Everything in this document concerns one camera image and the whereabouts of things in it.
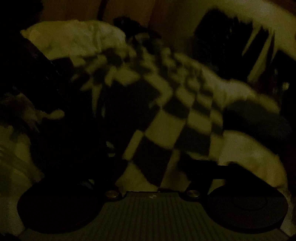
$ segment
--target checkered blanket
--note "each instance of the checkered blanket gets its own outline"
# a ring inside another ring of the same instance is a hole
[[[221,95],[198,62],[151,40],[72,62],[72,85],[91,96],[93,114],[103,116],[111,156],[128,161],[116,183],[122,190],[182,191],[188,180],[177,168],[181,152],[218,159]]]

